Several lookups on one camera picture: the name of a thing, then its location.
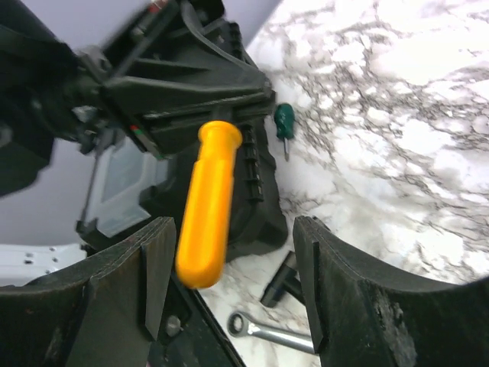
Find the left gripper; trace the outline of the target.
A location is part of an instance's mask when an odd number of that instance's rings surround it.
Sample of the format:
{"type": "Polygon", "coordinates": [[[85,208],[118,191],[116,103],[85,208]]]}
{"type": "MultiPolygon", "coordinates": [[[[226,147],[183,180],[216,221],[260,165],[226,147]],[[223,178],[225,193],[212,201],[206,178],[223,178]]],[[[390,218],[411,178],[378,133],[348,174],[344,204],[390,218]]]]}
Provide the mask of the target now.
{"type": "Polygon", "coordinates": [[[42,27],[1,26],[1,193],[23,190],[50,164],[53,143],[96,148],[98,91],[111,64],[98,47],[73,52],[42,27]]]}

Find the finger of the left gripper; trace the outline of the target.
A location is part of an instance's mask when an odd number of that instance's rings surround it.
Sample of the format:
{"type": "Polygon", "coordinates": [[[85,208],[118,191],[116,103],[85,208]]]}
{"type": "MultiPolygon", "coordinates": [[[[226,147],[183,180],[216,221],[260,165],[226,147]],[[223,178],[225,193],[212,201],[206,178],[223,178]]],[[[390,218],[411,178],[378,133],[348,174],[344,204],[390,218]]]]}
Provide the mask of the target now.
{"type": "Polygon", "coordinates": [[[90,92],[265,92],[220,1],[157,1],[94,57],[90,92]]]}
{"type": "Polygon", "coordinates": [[[271,114],[275,92],[262,72],[116,76],[100,86],[115,125],[157,158],[192,145],[207,122],[243,125],[271,114]]]}

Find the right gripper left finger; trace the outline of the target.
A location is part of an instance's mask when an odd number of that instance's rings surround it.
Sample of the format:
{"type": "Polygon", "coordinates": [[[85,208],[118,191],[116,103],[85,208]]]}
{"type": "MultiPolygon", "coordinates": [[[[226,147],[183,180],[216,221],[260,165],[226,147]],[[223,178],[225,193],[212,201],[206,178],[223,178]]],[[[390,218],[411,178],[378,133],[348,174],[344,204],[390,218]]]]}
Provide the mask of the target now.
{"type": "Polygon", "coordinates": [[[25,286],[1,289],[3,366],[144,366],[160,329],[173,219],[25,286]]]}

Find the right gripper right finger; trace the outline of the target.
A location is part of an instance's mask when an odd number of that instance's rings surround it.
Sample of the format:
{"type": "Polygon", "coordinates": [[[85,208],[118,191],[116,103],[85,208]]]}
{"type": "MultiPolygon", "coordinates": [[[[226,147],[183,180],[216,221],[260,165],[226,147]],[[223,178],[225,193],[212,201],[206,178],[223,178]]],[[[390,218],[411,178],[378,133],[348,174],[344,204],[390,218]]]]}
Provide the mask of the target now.
{"type": "Polygon", "coordinates": [[[486,366],[488,281],[403,271],[299,216],[293,243],[313,348],[324,366],[486,366]]]}

